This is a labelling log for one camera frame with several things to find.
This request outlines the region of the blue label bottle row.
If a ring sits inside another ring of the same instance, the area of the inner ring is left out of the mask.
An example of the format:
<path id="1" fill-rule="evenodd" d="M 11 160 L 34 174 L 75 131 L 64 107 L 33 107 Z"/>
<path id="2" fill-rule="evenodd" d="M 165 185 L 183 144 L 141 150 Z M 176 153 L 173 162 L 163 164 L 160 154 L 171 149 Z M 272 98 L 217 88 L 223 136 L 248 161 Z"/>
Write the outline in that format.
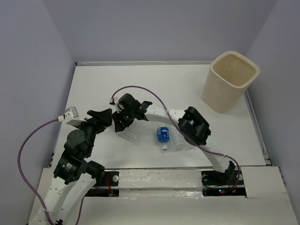
<path id="1" fill-rule="evenodd" d="M 158 127 L 156 129 L 157 141 L 161 145 L 161 150 L 168 150 L 168 143 L 170 141 L 169 128 L 166 126 Z"/>

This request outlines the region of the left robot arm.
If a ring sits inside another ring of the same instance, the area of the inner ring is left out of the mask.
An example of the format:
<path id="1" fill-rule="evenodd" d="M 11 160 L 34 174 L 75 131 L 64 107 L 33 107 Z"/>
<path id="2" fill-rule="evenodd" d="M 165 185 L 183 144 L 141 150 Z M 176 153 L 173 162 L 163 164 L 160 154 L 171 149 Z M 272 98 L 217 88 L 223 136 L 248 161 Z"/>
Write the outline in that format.
<path id="1" fill-rule="evenodd" d="M 65 225 L 85 194 L 103 182 L 105 168 L 94 161 L 86 162 L 94 147 L 96 136 L 112 125 L 112 110 L 89 110 L 90 118 L 79 117 L 75 107 L 68 108 L 58 122 L 75 127 L 67 135 L 64 151 L 53 172 L 44 202 L 31 225 Z"/>

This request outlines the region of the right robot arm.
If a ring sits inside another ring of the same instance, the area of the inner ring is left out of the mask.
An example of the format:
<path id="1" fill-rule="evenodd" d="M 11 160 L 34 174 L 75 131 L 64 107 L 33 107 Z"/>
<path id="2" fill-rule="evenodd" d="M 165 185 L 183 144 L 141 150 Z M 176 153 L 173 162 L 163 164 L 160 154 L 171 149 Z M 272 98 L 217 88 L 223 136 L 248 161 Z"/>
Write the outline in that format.
<path id="1" fill-rule="evenodd" d="M 230 184 L 234 180 L 232 186 L 237 186 L 240 177 L 237 161 L 206 146 L 211 135 L 210 126 L 194 107 L 190 106 L 186 110 L 167 109 L 164 104 L 158 106 L 150 101 L 141 103 L 128 93 L 121 98 L 111 98 L 110 104 L 116 108 L 112 114 L 116 132 L 124 131 L 135 120 L 172 125 L 185 141 L 198 147 L 210 161 L 214 171 L 209 180 L 218 185 Z"/>

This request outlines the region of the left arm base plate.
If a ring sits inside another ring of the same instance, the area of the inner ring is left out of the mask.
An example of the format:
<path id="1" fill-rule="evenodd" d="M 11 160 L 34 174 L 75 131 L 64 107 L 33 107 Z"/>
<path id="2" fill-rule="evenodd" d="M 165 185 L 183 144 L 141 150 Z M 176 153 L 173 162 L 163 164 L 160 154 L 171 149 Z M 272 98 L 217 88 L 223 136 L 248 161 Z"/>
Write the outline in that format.
<path id="1" fill-rule="evenodd" d="M 104 178 L 96 183 L 85 197 L 118 197 L 120 172 L 116 170 L 105 171 Z"/>

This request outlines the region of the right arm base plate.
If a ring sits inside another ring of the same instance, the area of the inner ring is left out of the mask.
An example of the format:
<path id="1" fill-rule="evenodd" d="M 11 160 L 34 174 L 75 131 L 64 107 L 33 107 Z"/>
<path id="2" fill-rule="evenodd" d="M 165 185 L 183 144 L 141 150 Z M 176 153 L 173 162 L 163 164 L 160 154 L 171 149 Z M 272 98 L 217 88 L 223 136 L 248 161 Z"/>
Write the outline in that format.
<path id="1" fill-rule="evenodd" d="M 247 196 L 242 172 L 238 175 L 238 170 L 234 171 L 233 177 L 229 180 L 218 177 L 214 170 L 201 171 L 201 175 L 202 195 L 205 197 Z"/>

